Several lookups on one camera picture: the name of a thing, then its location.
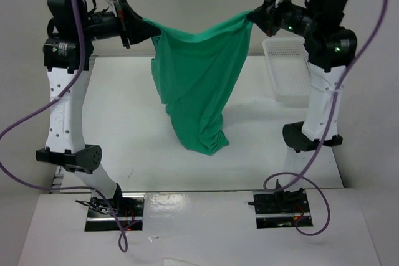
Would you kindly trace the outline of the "green tank top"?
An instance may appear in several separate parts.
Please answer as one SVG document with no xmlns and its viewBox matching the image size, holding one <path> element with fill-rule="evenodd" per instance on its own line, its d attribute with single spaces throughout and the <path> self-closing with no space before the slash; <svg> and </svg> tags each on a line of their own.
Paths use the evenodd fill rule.
<svg viewBox="0 0 399 266">
<path fill-rule="evenodd" d="M 149 19 L 161 31 L 152 37 L 151 74 L 180 143 L 208 156 L 229 145 L 223 109 L 249 52 L 253 23 L 244 11 L 194 34 Z"/>
</svg>

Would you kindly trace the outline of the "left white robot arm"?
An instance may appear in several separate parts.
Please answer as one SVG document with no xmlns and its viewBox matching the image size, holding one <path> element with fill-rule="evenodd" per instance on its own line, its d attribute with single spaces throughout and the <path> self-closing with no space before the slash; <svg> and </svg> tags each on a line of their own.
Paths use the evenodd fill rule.
<svg viewBox="0 0 399 266">
<path fill-rule="evenodd" d="M 45 147 L 36 160 L 63 167 L 93 188 L 92 209 L 116 216 L 132 205 L 101 165 L 102 149 L 88 145 L 82 131 L 82 111 L 95 40 L 120 37 L 126 48 L 160 34 L 127 0 L 107 0 L 114 10 L 89 11 L 86 0 L 47 0 L 52 19 L 43 46 L 50 86 L 50 126 Z"/>
</svg>

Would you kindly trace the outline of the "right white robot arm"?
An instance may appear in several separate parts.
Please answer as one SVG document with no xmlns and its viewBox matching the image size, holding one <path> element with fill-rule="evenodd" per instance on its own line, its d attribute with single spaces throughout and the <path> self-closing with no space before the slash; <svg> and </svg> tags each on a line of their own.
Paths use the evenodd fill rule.
<svg viewBox="0 0 399 266">
<path fill-rule="evenodd" d="M 324 147 L 341 145 L 337 119 L 344 75 L 355 58 L 357 37 L 341 26 L 348 0 L 264 0 L 248 19 L 265 34 L 262 46 L 275 98 L 307 105 L 304 121 L 284 125 L 285 175 L 277 183 L 274 207 L 288 211 L 295 203 L 285 189 L 300 186 L 305 172 Z"/>
</svg>

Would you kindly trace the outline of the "white plastic mesh basket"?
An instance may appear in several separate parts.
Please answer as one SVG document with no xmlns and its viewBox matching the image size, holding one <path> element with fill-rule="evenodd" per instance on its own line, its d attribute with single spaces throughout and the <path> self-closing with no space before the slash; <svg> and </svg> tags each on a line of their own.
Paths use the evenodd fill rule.
<svg viewBox="0 0 399 266">
<path fill-rule="evenodd" d="M 302 37 L 262 42 L 274 99 L 288 107 L 306 107 L 310 95 L 308 53 Z"/>
</svg>

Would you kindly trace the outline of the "aluminium table edge rail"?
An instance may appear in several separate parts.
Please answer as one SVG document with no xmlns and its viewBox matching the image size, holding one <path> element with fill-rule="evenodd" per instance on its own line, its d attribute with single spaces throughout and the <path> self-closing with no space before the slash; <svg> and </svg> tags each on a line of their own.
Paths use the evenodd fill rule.
<svg viewBox="0 0 399 266">
<path fill-rule="evenodd" d="M 49 191 L 49 194 L 60 194 L 62 193 L 61 190 L 59 190 L 59 188 L 62 185 L 63 182 L 63 178 L 64 178 L 64 169 L 61 166 L 56 167 L 55 173 L 54 173 L 54 177 L 52 179 L 52 183 L 51 183 L 51 189 Z"/>
</svg>

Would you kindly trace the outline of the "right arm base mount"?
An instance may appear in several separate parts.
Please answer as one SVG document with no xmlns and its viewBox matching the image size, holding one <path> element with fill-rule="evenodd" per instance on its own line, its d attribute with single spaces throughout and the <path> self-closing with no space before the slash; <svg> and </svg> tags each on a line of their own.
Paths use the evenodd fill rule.
<svg viewBox="0 0 399 266">
<path fill-rule="evenodd" d="M 258 229 L 312 227 L 307 194 L 304 188 L 294 191 L 254 192 L 248 206 L 254 208 Z"/>
</svg>

